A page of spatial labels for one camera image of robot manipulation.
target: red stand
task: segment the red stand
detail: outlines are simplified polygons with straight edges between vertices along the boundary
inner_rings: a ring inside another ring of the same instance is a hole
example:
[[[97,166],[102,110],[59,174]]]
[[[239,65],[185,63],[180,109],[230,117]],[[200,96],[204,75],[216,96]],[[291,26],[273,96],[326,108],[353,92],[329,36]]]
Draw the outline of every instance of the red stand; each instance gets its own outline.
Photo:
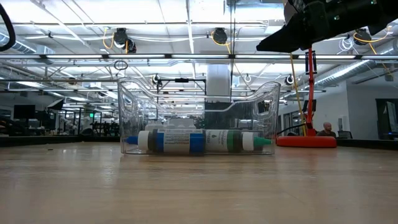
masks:
[[[316,148],[334,148],[337,147],[336,139],[333,137],[316,136],[316,131],[312,125],[312,101],[314,91],[314,65],[315,54],[312,49],[308,50],[308,60],[306,61],[308,68],[308,85],[310,87],[308,94],[308,114],[306,115],[305,127],[307,128],[307,136],[283,136],[277,138],[276,144],[282,147],[316,147]]]

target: black cable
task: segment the black cable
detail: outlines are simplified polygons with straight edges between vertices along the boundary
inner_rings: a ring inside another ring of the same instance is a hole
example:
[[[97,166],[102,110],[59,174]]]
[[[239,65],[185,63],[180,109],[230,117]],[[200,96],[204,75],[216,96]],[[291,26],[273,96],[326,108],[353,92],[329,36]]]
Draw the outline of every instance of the black cable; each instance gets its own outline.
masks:
[[[12,23],[11,23],[10,17],[8,17],[6,10],[3,8],[3,6],[1,4],[0,4],[0,14],[1,14],[1,17],[7,27],[8,36],[9,36],[8,43],[6,43],[2,47],[0,47],[0,52],[3,52],[5,50],[10,49],[12,46],[14,46],[14,44],[16,42],[16,35],[15,35],[14,27],[12,26]]]
[[[117,60],[114,62],[113,67],[118,71],[117,74],[115,75],[116,77],[118,77],[119,72],[126,70],[129,67],[129,64],[123,60]]]
[[[305,124],[298,124],[298,125],[295,125],[295,126],[291,126],[291,127],[289,127],[289,128],[285,128],[285,129],[279,131],[279,132],[277,133],[277,135],[282,134],[282,133],[284,133],[285,131],[290,130],[290,129],[292,129],[292,128],[299,128],[299,127],[304,126],[304,125],[305,125]]]

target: white bottle cap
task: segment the white bottle cap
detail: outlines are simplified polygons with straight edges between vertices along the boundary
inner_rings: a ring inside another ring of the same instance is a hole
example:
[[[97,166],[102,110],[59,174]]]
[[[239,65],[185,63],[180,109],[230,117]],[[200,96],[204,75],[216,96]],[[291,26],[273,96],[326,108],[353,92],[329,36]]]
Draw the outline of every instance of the white bottle cap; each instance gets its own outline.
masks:
[[[140,131],[138,134],[138,148],[143,151],[148,151],[148,137],[149,131]]]
[[[254,133],[243,132],[242,144],[243,150],[254,151]]]

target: chair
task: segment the chair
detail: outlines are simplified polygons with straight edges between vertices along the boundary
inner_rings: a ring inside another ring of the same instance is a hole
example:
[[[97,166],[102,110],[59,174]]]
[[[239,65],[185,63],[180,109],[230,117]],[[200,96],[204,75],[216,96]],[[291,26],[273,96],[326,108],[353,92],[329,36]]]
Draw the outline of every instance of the chair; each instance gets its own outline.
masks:
[[[352,139],[351,131],[338,131],[338,137],[342,139]]]

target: blue bottle cap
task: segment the blue bottle cap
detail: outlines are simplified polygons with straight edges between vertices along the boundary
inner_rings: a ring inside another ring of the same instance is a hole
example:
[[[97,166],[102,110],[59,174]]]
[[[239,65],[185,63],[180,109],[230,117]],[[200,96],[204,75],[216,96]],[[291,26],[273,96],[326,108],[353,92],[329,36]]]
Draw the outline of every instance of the blue bottle cap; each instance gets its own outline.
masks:
[[[138,136],[129,136],[129,137],[126,139],[126,142],[127,142],[128,144],[138,144]]]

